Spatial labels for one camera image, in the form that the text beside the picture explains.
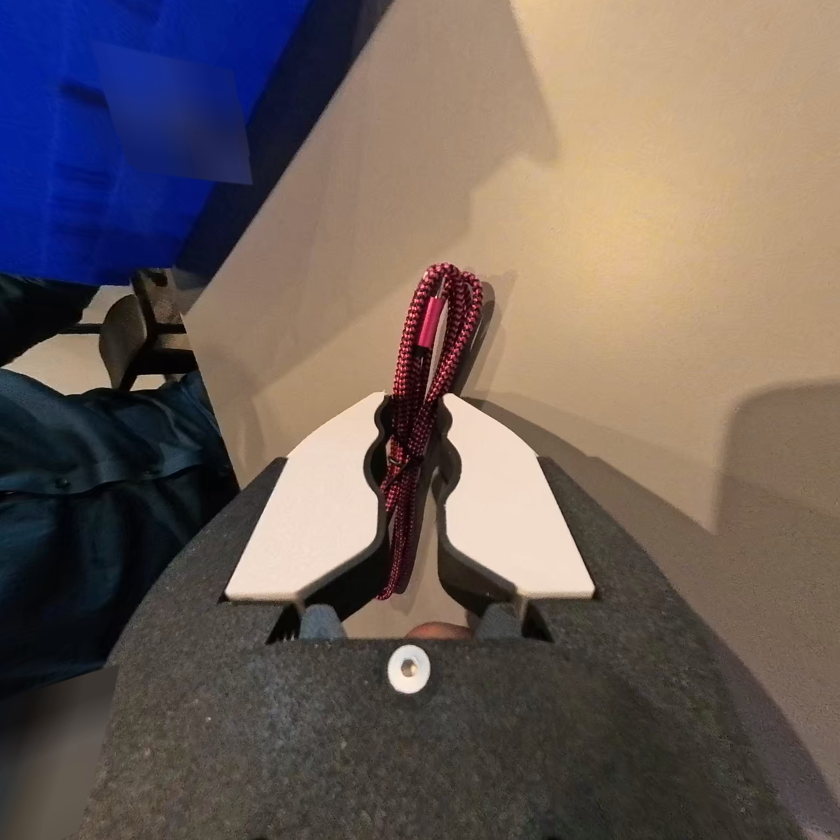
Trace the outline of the blue plastic bin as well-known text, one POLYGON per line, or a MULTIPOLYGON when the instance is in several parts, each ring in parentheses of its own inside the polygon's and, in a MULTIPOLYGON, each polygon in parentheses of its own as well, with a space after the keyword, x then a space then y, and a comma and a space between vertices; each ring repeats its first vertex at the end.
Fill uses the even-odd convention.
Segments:
POLYGON ((89 286, 139 268, 207 283, 392 2, 2 2, 2 271, 89 286), (246 184, 143 170, 109 107, 122 67, 199 65, 235 92, 246 184))

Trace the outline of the person's blue shirt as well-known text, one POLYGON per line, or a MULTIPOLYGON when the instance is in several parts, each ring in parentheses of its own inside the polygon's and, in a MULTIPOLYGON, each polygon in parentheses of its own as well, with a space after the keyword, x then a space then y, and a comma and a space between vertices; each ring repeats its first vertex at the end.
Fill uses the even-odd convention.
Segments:
POLYGON ((98 289, 1 275, 1 698, 100 669, 174 557, 238 494, 201 375, 66 395, 7 365, 98 289))

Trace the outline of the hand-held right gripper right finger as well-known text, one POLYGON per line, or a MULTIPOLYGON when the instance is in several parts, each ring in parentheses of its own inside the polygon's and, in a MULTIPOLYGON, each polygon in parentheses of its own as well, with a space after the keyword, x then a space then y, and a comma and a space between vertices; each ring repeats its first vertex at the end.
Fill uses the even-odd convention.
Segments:
POLYGON ((454 394, 437 419, 440 581, 474 601, 591 600, 595 583, 537 453, 454 394))

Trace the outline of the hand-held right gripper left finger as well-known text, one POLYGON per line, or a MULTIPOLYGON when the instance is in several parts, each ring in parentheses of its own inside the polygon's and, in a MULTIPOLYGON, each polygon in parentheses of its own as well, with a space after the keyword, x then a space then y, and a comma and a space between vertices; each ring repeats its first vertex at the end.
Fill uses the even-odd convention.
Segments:
POLYGON ((382 499, 371 458, 384 392, 332 417, 292 449, 231 574, 230 602, 302 603, 374 549, 382 499))

